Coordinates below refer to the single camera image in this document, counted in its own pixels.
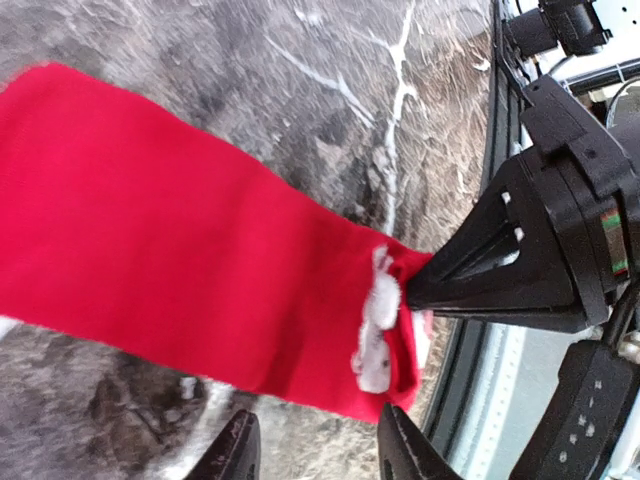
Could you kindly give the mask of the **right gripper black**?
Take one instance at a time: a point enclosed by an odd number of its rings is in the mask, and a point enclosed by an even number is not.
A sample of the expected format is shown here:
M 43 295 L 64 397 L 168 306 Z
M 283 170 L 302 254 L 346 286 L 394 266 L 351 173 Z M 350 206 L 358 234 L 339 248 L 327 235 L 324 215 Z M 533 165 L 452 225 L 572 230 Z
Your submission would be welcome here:
M 639 116 L 605 128 L 548 75 L 521 116 L 537 160 L 506 161 L 452 238 L 407 284 L 413 310 L 541 330 L 604 323 L 639 272 Z

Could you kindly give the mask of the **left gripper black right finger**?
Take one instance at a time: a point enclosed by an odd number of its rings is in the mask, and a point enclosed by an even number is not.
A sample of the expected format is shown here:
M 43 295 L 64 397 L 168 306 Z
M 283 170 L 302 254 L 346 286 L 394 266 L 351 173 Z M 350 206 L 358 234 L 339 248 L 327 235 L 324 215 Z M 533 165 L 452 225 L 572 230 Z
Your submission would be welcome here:
M 377 426 L 382 480 L 460 480 L 410 417 L 386 403 Z

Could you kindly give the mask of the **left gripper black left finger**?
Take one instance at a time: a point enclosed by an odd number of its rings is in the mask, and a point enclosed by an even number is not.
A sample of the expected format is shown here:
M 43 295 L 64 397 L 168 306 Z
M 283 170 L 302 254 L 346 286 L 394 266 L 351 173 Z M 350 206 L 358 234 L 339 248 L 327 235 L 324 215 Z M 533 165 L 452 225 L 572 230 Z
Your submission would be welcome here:
M 261 463 L 261 433 L 258 417 L 238 410 L 185 480 L 258 480 Z

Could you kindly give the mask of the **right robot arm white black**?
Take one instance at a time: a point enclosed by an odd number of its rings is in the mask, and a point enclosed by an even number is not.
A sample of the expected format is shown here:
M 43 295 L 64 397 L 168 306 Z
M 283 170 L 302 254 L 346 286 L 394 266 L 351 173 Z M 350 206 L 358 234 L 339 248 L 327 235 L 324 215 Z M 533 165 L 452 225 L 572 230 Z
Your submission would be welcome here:
M 597 52 L 611 37 L 596 1 L 543 1 L 494 19 L 494 60 L 531 145 L 507 154 L 452 238 L 408 283 L 414 310 L 559 332 L 607 321 L 639 277 L 639 123 L 607 128 L 526 59 Z

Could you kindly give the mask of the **red santa sock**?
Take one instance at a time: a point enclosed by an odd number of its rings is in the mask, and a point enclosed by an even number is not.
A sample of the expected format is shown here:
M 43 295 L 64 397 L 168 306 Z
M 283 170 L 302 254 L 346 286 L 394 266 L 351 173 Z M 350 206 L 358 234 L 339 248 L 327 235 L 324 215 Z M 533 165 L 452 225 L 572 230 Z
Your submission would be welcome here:
M 354 419 L 411 407 L 429 255 L 61 64 L 1 93 L 1 313 Z

